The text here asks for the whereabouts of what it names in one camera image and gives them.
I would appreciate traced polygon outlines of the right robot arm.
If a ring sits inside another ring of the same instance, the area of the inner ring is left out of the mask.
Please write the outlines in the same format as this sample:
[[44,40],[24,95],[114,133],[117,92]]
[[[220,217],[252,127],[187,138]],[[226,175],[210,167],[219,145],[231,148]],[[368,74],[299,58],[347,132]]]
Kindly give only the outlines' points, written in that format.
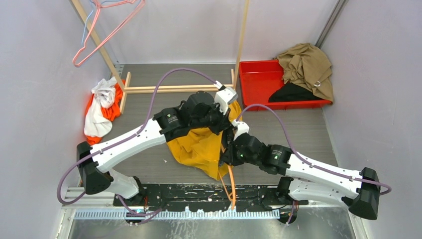
[[346,207],[352,214],[367,219],[378,218],[381,187],[377,172],[365,167],[348,170],[294,153],[278,145],[266,145],[248,133],[222,135],[224,152],[220,160],[230,166],[245,163],[280,175],[277,200],[284,205],[293,201],[320,201]]

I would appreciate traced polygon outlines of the yellow pleated skirt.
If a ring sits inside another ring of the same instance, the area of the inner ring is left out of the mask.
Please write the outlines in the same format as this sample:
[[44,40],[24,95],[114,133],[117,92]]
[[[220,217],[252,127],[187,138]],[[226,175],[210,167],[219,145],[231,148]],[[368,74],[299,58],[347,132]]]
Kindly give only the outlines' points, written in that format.
[[197,168],[214,180],[229,173],[226,164],[220,165],[220,153],[226,146],[223,133],[218,135],[209,128],[192,129],[186,136],[167,143],[175,160],[185,166]]

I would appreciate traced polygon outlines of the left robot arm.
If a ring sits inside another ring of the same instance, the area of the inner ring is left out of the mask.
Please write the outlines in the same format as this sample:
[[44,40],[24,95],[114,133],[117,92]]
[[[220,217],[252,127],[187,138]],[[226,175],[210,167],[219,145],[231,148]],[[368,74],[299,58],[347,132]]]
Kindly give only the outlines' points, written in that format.
[[179,106],[163,109],[140,127],[119,137],[98,146],[79,144],[78,149],[88,155],[78,166],[85,193],[111,192],[134,206],[142,204],[145,192],[139,179],[115,171],[114,166],[148,148],[186,136],[193,129],[208,128],[220,134],[231,127],[229,105],[237,97],[232,88],[218,91],[215,96],[198,91]]

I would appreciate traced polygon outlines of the orange hanger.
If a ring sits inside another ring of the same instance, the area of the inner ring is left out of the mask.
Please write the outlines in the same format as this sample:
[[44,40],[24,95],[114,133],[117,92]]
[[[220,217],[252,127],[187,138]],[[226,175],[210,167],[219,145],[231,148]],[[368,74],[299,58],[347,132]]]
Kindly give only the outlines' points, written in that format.
[[231,210],[234,211],[235,210],[235,206],[236,206],[236,189],[235,189],[235,178],[234,178],[234,174],[233,174],[233,165],[228,164],[227,165],[227,169],[228,169],[228,174],[229,174],[229,178],[230,178],[230,186],[231,186],[231,192],[229,193],[227,190],[227,187],[225,185],[225,182],[223,180],[223,176],[220,174],[220,169],[217,170],[217,174],[221,180],[221,183],[223,185],[224,191],[227,195],[228,200],[231,202]]

